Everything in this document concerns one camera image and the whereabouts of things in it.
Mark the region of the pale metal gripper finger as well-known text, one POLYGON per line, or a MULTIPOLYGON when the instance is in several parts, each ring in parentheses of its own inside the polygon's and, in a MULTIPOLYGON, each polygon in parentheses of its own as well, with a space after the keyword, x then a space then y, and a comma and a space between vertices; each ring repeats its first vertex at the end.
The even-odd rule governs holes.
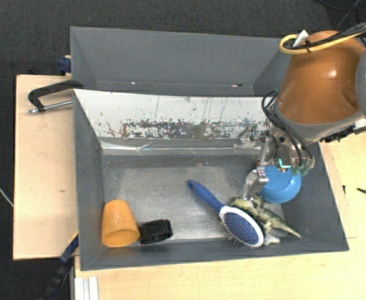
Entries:
POLYGON ((248 173, 248 175, 245 178, 244 185, 242 188, 242 193, 241 193, 242 199, 250 199, 249 198, 249 188, 258 175, 261 175, 261 176, 264 175, 264 169, 262 167, 253 169, 248 173))
POLYGON ((258 175, 249 188, 249 198, 260 193, 262 188, 268 183, 269 178, 267 176, 258 175))

